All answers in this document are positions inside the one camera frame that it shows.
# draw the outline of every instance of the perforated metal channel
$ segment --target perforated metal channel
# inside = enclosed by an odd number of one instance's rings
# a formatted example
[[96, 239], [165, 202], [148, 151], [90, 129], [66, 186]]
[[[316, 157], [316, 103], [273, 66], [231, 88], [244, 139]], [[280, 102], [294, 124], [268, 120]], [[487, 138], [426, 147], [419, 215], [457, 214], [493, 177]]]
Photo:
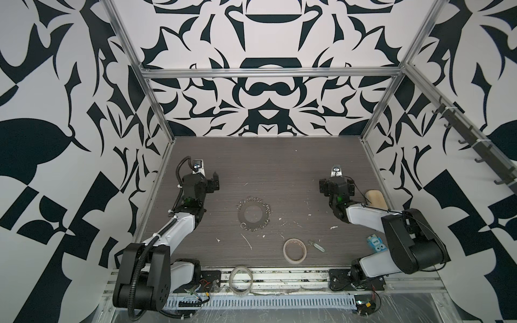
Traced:
[[[178, 301], [194, 302], [191, 297], [171, 296], [165, 310], [178, 309]], [[353, 295], [266, 295], [266, 296], [212, 296], [202, 305], [207, 310], [259, 310], [259, 309], [325, 309], [339, 308], [355, 310]], [[182, 310], [199, 307], [181, 307]]]

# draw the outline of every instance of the hook rack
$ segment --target hook rack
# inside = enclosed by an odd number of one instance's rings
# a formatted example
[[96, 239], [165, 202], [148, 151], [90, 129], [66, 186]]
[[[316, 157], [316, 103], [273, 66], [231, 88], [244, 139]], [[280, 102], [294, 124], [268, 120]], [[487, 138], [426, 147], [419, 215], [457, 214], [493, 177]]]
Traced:
[[447, 107], [444, 103], [433, 112], [440, 113], [446, 121], [445, 128], [454, 128], [463, 137], [460, 144], [469, 144], [480, 158], [477, 163], [486, 163], [500, 178], [494, 180], [496, 185], [506, 184], [517, 194], [517, 171], [515, 165], [488, 139], [457, 107]]

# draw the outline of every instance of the wooden block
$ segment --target wooden block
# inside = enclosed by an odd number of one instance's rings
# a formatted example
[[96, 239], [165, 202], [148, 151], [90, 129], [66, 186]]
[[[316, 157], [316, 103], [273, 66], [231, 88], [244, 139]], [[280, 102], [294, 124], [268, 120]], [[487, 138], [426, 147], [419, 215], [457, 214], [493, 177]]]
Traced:
[[384, 196], [381, 193], [381, 191], [378, 190], [370, 190], [366, 192], [366, 198], [370, 201], [368, 205], [373, 207], [378, 207], [379, 209], [388, 209], [388, 205], [386, 204], [386, 201], [384, 200]]

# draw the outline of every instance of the white paint speck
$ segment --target white paint speck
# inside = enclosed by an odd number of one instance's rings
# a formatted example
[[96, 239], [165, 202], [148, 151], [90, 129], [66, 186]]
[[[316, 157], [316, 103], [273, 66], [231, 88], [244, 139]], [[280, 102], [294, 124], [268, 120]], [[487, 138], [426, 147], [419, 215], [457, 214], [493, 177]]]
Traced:
[[246, 239], [246, 237], [245, 237], [243, 234], [240, 234], [240, 235], [244, 238], [244, 240], [246, 240], [246, 242], [247, 242], [247, 243], [248, 243], [248, 245], [250, 246], [250, 249], [251, 249], [251, 250], [253, 250], [253, 248], [252, 248], [252, 247], [251, 247], [251, 245], [250, 245], [250, 242]]

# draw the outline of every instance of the tape roll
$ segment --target tape roll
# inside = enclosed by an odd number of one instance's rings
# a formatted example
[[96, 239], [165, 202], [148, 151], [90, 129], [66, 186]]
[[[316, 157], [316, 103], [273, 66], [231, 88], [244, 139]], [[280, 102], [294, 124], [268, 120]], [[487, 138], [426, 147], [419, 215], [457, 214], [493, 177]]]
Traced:
[[[233, 277], [240, 271], [245, 272], [250, 277], [250, 287], [248, 287], [245, 290], [240, 290], [232, 286], [233, 283]], [[251, 273], [251, 270], [246, 266], [237, 266], [235, 267], [232, 272], [230, 273], [230, 277], [228, 278], [228, 287], [232, 291], [233, 295], [244, 297], [251, 291], [251, 286], [253, 286], [253, 274]]]
[[[286, 251], [285, 251], [285, 248], [287, 247], [288, 244], [290, 243], [296, 243], [298, 245], [300, 245], [300, 247], [303, 249], [303, 257], [298, 259], [298, 260], [295, 260], [295, 259], [291, 259], [288, 257]], [[289, 239], [288, 241], [286, 241], [284, 243], [284, 258], [285, 260], [287, 260], [289, 263], [293, 264], [293, 265], [298, 265], [298, 264], [301, 264], [302, 261], [305, 260], [305, 257], [307, 257], [307, 247], [305, 247], [305, 244], [303, 243], [303, 241], [301, 241], [300, 239], [295, 239], [295, 238], [292, 238], [292, 239]]]

